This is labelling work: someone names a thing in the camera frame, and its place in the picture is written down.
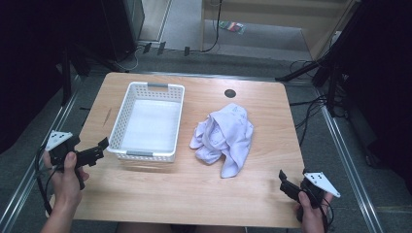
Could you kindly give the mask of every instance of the white cloth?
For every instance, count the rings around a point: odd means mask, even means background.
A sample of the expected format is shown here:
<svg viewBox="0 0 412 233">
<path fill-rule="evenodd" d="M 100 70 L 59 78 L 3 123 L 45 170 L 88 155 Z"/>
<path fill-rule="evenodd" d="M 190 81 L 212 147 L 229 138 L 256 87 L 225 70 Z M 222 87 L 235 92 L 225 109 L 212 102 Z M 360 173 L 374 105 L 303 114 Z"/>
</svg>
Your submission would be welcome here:
<svg viewBox="0 0 412 233">
<path fill-rule="evenodd" d="M 226 156 L 222 178 L 236 176 L 245 164 L 251 147 L 254 126 L 248 121 L 244 108 L 229 104 L 200 122 L 194 129 L 190 142 L 197 149 L 196 157 L 208 164 Z"/>
</svg>

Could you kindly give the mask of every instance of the handheld controller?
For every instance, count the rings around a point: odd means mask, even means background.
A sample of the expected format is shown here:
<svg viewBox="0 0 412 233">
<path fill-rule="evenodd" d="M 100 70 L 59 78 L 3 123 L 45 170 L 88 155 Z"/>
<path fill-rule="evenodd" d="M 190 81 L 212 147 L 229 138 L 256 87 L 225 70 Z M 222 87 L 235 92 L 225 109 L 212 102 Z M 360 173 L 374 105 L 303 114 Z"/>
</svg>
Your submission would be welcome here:
<svg viewBox="0 0 412 233">
<path fill-rule="evenodd" d="M 279 172 L 279 179 L 282 182 L 280 189 L 283 192 L 285 192 L 291 199 L 300 203 L 298 193 L 300 191 L 303 191 L 309 197 L 312 208 L 316 209 L 316 208 L 321 207 L 321 203 L 322 203 L 322 200 L 324 199 L 325 192 L 319 187 L 313 185 L 306 177 L 301 182 L 300 187 L 289 182 L 287 180 L 287 176 L 282 170 Z M 297 210 L 296 218 L 297 220 L 302 221 L 302 218 L 303 218 L 302 206 L 300 206 L 299 209 Z"/>
<path fill-rule="evenodd" d="M 103 150 L 109 146 L 109 141 L 105 138 L 97 144 L 97 147 L 76 151 L 75 145 L 79 142 L 79 136 L 73 136 L 71 133 L 53 131 L 50 135 L 46 150 L 50 153 L 51 165 L 55 166 L 55 170 L 59 172 L 64 172 L 64 160 L 68 152 L 73 151 L 77 155 L 75 173 L 79 180 L 80 190 L 83 190 L 85 183 L 78 168 L 85 165 L 90 167 L 96 165 L 96 161 L 104 157 Z"/>
</svg>

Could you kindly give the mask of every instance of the black controller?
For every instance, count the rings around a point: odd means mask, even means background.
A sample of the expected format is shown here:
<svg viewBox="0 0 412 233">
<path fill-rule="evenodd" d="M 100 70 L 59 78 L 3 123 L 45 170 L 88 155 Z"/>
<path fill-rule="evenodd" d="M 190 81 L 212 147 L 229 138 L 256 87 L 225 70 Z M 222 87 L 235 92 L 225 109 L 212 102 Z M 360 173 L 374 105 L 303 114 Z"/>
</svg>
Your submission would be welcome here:
<svg viewBox="0 0 412 233">
<path fill-rule="evenodd" d="M 77 178 L 79 179 L 80 190 L 83 190 L 85 188 L 85 183 L 80 175 L 78 168 L 85 165 L 88 165 L 90 167 L 96 165 L 97 159 L 104 157 L 103 150 L 109 146 L 109 141 L 107 140 L 107 138 L 105 138 L 97 144 L 97 147 L 78 152 L 75 150 L 75 145 L 77 145 L 79 142 L 79 136 L 72 136 L 62 144 L 49 151 L 49 153 L 51 156 L 51 164 L 53 166 L 56 166 L 56 171 L 60 172 L 64 172 L 64 160 L 66 159 L 67 153 L 73 151 L 77 155 L 75 173 Z"/>
<path fill-rule="evenodd" d="M 308 195 L 312 208 L 319 208 L 321 206 L 325 192 L 317 186 L 313 185 L 308 179 L 304 178 L 302 183 L 300 184 L 300 187 L 298 187 L 297 185 L 287 180 L 287 176 L 282 170 L 279 172 L 279 179 L 282 181 L 281 190 L 285 192 L 291 199 L 300 203 L 298 193 L 300 191 L 303 191 Z M 302 221 L 303 208 L 301 206 L 297 210 L 296 218 L 297 220 Z"/>
</svg>

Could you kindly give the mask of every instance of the white plastic basket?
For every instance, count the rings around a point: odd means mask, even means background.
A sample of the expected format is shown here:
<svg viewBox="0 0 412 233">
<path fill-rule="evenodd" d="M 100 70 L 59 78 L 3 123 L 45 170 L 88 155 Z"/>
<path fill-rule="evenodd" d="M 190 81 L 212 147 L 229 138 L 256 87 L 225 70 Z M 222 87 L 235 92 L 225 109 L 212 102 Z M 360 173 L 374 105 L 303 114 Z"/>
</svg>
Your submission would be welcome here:
<svg viewBox="0 0 412 233">
<path fill-rule="evenodd" d="M 173 162 L 184 95 L 182 85 L 131 83 L 107 150 L 119 159 Z"/>
</svg>

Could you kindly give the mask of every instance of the hand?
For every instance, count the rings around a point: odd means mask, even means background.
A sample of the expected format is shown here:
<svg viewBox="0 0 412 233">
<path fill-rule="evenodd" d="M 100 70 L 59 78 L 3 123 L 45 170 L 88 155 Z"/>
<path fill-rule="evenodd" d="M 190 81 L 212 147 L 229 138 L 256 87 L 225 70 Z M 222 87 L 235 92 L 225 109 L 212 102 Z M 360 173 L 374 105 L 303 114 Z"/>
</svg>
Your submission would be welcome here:
<svg viewBox="0 0 412 233">
<path fill-rule="evenodd" d="M 331 193 L 326 193 L 325 198 L 322 201 L 322 208 L 324 209 L 325 215 L 327 213 L 327 202 L 332 201 L 333 195 Z M 303 233 L 324 233 L 324 222 L 322 212 L 319 209 L 313 209 L 309 197 L 305 192 L 299 192 L 300 205 L 303 208 L 303 218 L 302 218 L 302 232 Z"/>
<path fill-rule="evenodd" d="M 47 151 L 43 153 L 45 166 L 51 168 L 51 158 Z M 55 201 L 51 216 L 43 227 L 42 232 L 70 232 L 73 216 L 82 201 L 79 180 L 75 174 L 77 156 L 69 152 L 64 160 L 64 173 L 50 171 Z M 88 173 L 79 169 L 81 177 L 86 181 Z"/>
</svg>

